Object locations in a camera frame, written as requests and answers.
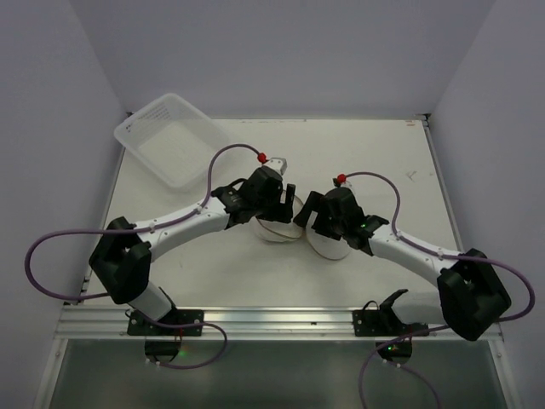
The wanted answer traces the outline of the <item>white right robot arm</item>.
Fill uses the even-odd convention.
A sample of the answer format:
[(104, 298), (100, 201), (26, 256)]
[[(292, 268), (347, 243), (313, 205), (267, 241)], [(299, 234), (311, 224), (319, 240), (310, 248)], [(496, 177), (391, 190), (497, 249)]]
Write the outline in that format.
[(356, 313), (369, 334), (401, 335), (430, 325), (447, 325), (458, 336), (477, 340), (511, 307), (511, 298), (486, 256), (443, 251), (425, 242), (412, 247), (395, 237), (391, 223), (367, 215), (351, 189), (310, 192), (293, 219), (317, 236), (326, 251), (341, 242), (348, 247), (398, 264), (433, 285), (432, 292), (400, 289), (377, 309)]

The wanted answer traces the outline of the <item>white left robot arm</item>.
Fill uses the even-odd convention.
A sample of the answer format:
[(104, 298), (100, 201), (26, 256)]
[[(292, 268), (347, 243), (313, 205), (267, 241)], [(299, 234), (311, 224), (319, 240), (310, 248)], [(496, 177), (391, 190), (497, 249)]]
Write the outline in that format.
[(158, 219), (130, 223), (113, 220), (89, 258), (91, 270), (116, 304), (128, 304), (144, 317), (168, 323), (175, 305), (151, 283), (151, 265), (159, 257), (185, 243), (245, 224), (252, 218), (289, 223), (293, 217), (295, 186), (283, 185), (287, 163), (269, 159), (249, 178), (218, 187), (209, 200), (197, 202)]

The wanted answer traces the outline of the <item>round white mesh laundry bag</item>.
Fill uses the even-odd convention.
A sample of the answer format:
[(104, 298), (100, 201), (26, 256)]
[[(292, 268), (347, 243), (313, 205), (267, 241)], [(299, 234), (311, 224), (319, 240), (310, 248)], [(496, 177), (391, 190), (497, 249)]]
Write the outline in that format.
[(250, 226), (253, 234), (264, 242), (290, 244), (304, 240), (323, 259), (335, 262), (345, 259), (352, 249), (345, 241), (329, 239), (312, 230), (311, 226), (315, 216), (316, 214), (312, 213), (305, 228), (298, 227), (293, 222), (283, 224), (255, 218), (250, 221)]

